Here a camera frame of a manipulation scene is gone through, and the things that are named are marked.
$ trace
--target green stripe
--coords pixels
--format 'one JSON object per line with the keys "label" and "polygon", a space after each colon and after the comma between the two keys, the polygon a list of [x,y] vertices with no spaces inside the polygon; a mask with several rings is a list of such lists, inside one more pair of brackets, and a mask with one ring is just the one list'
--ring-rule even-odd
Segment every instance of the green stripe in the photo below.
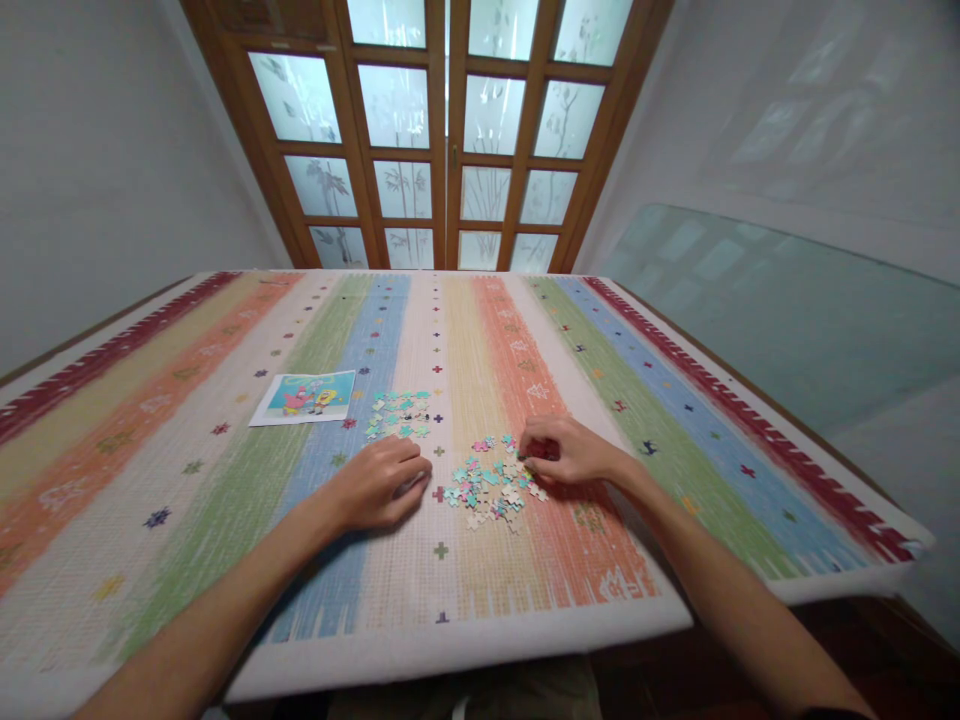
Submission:
{"label": "green stripe", "polygon": [[[331,288],[282,372],[332,372],[340,363],[370,275]],[[312,425],[237,428],[198,498],[164,549],[155,574],[137,583],[99,655],[125,660],[242,558],[269,530]]]}
{"label": "green stripe", "polygon": [[[655,439],[659,452],[645,461],[654,479],[678,503],[688,498],[700,512],[696,517],[733,553],[770,579],[806,575],[784,552],[777,540],[750,512],[737,492],[719,475],[713,463],[693,438],[660,404],[644,382],[604,337],[600,329],[580,310],[557,283],[549,278],[529,280],[539,284],[539,294],[548,295],[556,314],[545,313],[559,328],[558,335],[573,351],[584,345],[587,352],[571,352],[607,412],[624,436],[637,448],[644,440]],[[598,378],[594,369],[603,371]],[[624,412],[613,408],[617,400]]]}

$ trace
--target blue stripe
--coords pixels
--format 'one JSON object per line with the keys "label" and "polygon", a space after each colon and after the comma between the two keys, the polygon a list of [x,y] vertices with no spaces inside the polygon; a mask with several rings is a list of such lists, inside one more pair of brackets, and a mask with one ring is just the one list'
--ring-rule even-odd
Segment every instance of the blue stripe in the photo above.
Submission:
{"label": "blue stripe", "polygon": [[[366,445],[365,431],[374,414],[373,393],[387,390],[393,383],[409,289],[409,276],[377,275],[374,278],[337,367],[338,372],[358,371],[353,389],[361,391],[363,397],[351,400],[349,411],[356,426],[347,429],[340,422],[313,426],[284,491],[275,518],[277,522],[336,474],[338,468],[333,465],[336,455],[349,459]],[[373,333],[380,335],[374,338]],[[312,575],[305,573],[306,578],[288,590],[268,618],[263,631],[269,633],[270,642],[352,633],[360,605],[366,555],[366,533],[345,535],[320,553],[315,562],[318,570]]]}
{"label": "blue stripe", "polygon": [[[661,362],[646,340],[637,339],[633,328],[609,311],[606,303],[598,299],[588,286],[574,278],[553,279],[583,314],[592,318],[639,381],[680,423],[720,476],[743,498],[754,517],[770,530],[795,562],[805,564],[816,574],[836,572],[835,564],[843,570],[869,565],[860,549],[838,534],[831,527],[832,523],[828,524],[830,521],[820,514],[815,500],[774,472],[731,430],[714,408],[690,390],[672,366]],[[653,367],[646,367],[644,362]],[[664,387],[665,382],[671,387]],[[720,438],[714,438],[711,433],[719,434]],[[644,440],[656,442],[656,438],[637,438],[638,443]],[[656,455],[651,462],[656,462]],[[741,472],[741,464],[754,470],[756,478]],[[787,519],[785,511],[793,515],[796,522]]]}

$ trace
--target hand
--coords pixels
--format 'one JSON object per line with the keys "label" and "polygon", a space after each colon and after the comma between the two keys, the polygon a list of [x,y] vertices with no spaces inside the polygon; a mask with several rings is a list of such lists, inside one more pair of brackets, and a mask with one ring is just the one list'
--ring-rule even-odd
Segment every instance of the hand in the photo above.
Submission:
{"label": "hand", "polygon": [[432,470],[419,445],[391,435],[358,452],[310,500],[334,513],[342,531],[389,527],[420,506]]}
{"label": "hand", "polygon": [[520,455],[538,478],[548,483],[611,480],[619,483],[636,461],[566,415],[527,418]]}

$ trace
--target forearm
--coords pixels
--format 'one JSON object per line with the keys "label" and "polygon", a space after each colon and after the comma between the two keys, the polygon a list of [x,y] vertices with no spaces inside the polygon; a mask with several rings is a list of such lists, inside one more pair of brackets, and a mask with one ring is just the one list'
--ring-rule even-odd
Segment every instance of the forearm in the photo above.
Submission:
{"label": "forearm", "polygon": [[199,716],[283,590],[339,534],[330,513],[325,518],[323,512],[307,503],[294,508],[127,662],[76,717]]}
{"label": "forearm", "polygon": [[810,707],[832,707],[874,717],[793,613],[640,463],[631,458],[617,475],[613,480],[657,538],[703,624],[779,712],[795,717]]}

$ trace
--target cartoon character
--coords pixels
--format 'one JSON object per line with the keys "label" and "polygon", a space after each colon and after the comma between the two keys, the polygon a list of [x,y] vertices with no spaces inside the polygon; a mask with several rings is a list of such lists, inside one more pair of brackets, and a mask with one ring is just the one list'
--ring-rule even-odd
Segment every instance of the cartoon character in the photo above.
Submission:
{"label": "cartoon character", "polygon": [[323,415],[323,409],[333,402],[333,399],[337,396],[336,390],[324,390],[317,396],[316,402],[313,404],[313,409],[310,411],[311,414]]}
{"label": "cartoon character", "polygon": [[307,389],[303,385],[297,390],[296,395],[284,393],[283,396],[287,399],[287,404],[283,406],[283,414],[285,416],[299,415],[303,406],[313,400],[313,394],[307,395]]}

